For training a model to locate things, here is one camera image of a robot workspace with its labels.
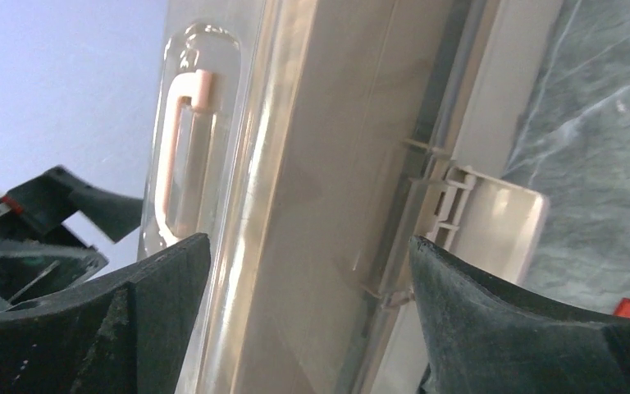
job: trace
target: beige plastic piece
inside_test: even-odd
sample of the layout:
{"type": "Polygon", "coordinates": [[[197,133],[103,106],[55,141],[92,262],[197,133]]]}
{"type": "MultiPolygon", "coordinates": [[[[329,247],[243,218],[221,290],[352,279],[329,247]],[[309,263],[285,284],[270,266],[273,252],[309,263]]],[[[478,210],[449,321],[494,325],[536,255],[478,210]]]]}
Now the beige plastic piece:
{"type": "Polygon", "coordinates": [[[540,238],[547,199],[470,167],[454,167],[449,176],[447,197],[427,236],[475,267],[520,283],[540,238]]]}
{"type": "Polygon", "coordinates": [[[154,211],[158,229],[166,246],[174,245],[180,238],[167,225],[167,205],[170,199],[172,168],[175,164],[177,137],[180,134],[180,111],[187,99],[192,110],[208,110],[212,74],[197,70],[179,74],[172,80],[167,93],[165,121],[163,122],[154,211]]]}

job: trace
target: white plastic tab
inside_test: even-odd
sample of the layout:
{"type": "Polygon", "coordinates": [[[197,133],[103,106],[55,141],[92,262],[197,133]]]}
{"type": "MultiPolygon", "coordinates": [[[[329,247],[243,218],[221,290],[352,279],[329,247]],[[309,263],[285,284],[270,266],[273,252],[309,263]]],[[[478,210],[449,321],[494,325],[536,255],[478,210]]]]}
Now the white plastic tab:
{"type": "Polygon", "coordinates": [[[534,190],[452,167],[425,237],[475,267],[520,283],[548,207],[534,190]]]}

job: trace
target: gray marble surface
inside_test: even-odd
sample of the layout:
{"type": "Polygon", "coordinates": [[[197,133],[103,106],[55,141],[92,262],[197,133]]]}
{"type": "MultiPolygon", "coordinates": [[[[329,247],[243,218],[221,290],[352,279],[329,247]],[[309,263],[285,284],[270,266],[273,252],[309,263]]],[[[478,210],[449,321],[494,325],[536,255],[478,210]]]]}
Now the gray marble surface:
{"type": "Polygon", "coordinates": [[[526,288],[630,297],[630,0],[565,2],[504,178],[551,202],[526,288]]]}

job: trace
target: black plastic part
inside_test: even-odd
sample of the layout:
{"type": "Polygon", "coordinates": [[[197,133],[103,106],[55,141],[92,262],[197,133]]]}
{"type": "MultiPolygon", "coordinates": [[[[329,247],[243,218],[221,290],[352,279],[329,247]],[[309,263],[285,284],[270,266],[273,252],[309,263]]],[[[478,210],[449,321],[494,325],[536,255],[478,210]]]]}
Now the black plastic part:
{"type": "Polygon", "coordinates": [[[429,392],[630,393],[629,319],[531,293],[420,237],[410,246],[429,392]]]}
{"type": "Polygon", "coordinates": [[[0,313],[0,392],[172,394],[210,261],[195,235],[0,313]]]}
{"type": "Polygon", "coordinates": [[[81,211],[114,242],[139,226],[143,208],[143,200],[97,189],[62,166],[9,190],[7,196],[20,205],[23,220],[41,235],[81,211]]]}
{"type": "Polygon", "coordinates": [[[0,238],[0,297],[15,304],[46,296],[87,280],[106,265],[95,250],[0,238]]]}

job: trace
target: light blue wall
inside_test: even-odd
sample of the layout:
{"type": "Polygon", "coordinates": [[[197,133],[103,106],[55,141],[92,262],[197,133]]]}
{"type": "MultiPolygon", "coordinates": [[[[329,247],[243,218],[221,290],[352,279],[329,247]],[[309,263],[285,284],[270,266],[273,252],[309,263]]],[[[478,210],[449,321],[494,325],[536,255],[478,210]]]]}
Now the light blue wall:
{"type": "MultiPolygon", "coordinates": [[[[142,196],[165,0],[0,1],[0,189],[57,164],[142,196]]],[[[110,243],[71,224],[118,268],[138,235],[110,243]]]]}

